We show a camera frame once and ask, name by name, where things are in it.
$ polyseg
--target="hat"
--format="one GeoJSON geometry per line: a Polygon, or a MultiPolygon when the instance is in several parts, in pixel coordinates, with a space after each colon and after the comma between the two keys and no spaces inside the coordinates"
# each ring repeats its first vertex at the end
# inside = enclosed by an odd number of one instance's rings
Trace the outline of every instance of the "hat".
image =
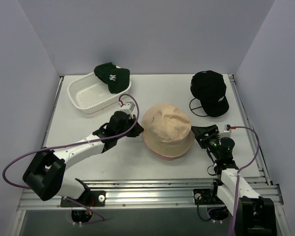
{"type": "Polygon", "coordinates": [[[94,74],[108,85],[110,93],[120,93],[129,87],[130,71],[117,68],[111,62],[95,67],[94,74]]]}
{"type": "Polygon", "coordinates": [[[195,139],[189,117],[169,103],[151,107],[145,113],[141,126],[147,147],[162,157],[175,158],[185,154],[195,139]]]}
{"type": "Polygon", "coordinates": [[[219,117],[229,109],[223,75],[208,70],[195,74],[190,87],[192,95],[199,99],[203,110],[210,117],[219,117]]]}

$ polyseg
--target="screw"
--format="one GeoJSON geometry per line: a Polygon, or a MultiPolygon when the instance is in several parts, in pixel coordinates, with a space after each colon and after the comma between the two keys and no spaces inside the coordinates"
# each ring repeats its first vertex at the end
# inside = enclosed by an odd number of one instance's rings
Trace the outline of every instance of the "screw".
{"type": "Polygon", "coordinates": [[[105,196],[104,196],[104,195],[99,195],[99,196],[98,196],[98,201],[99,201],[100,203],[103,203],[103,202],[105,201],[105,196]]]}
{"type": "Polygon", "coordinates": [[[198,198],[199,198],[199,200],[201,199],[201,194],[200,193],[195,194],[195,199],[198,199],[198,198]]]}

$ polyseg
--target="hat brim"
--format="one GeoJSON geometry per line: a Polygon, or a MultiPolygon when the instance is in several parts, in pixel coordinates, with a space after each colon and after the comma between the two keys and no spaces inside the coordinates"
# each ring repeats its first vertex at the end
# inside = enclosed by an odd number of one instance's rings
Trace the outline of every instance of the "hat brim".
{"type": "Polygon", "coordinates": [[[147,147],[154,153],[168,158],[176,158],[185,154],[193,145],[195,136],[190,130],[189,134],[177,144],[173,143],[161,143],[155,141],[150,133],[150,127],[153,123],[153,116],[156,111],[166,105],[172,105],[169,103],[161,103],[151,107],[143,116],[141,126],[144,128],[142,133],[143,140],[147,147]]]}
{"type": "Polygon", "coordinates": [[[201,102],[201,105],[203,107],[203,110],[210,117],[219,117],[225,114],[230,108],[230,105],[228,104],[226,97],[224,97],[222,101],[214,103],[214,104],[201,102]]]}

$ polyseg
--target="cap logo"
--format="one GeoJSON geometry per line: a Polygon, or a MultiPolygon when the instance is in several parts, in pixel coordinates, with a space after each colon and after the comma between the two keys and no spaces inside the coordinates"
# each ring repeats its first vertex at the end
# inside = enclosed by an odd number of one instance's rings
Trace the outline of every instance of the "cap logo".
{"type": "Polygon", "coordinates": [[[113,80],[113,81],[116,81],[116,75],[110,75],[110,76],[109,76],[109,79],[110,79],[110,80],[113,80]]]}

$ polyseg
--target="tabletop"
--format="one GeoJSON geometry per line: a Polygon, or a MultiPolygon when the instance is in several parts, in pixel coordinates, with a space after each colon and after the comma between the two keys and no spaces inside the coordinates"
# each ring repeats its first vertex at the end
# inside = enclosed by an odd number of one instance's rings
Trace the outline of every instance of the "tabletop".
{"type": "MultiPolygon", "coordinates": [[[[226,98],[230,105],[226,114],[217,118],[203,118],[192,114],[189,110],[189,102],[193,98],[190,92],[192,76],[191,74],[131,75],[132,86],[129,93],[139,103],[139,123],[150,107],[158,103],[168,102],[187,113],[193,126],[216,124],[219,130],[223,130],[225,124],[243,125],[235,95],[226,74],[223,77],[227,86],[226,98]]],[[[115,103],[93,114],[84,114],[76,109],[68,97],[67,87],[72,81],[80,77],[64,77],[47,136],[47,147],[74,143],[85,138],[102,124],[108,122],[111,115],[120,108],[115,103]]],[[[200,102],[194,101],[193,106],[200,106],[200,102]]],[[[201,109],[196,112],[205,115],[201,109]]],[[[244,166],[253,158],[247,133],[244,129],[236,129],[232,132],[232,139],[235,141],[234,160],[238,167],[244,166]]],[[[137,138],[125,137],[120,139],[111,150],[77,163],[68,169],[65,175],[69,178],[82,180],[211,178],[207,173],[207,168],[210,165],[212,165],[212,161],[196,141],[185,155],[167,161],[153,154],[145,146],[142,136],[139,136],[137,138]]],[[[244,177],[260,176],[256,162],[241,173],[244,177]]]]}

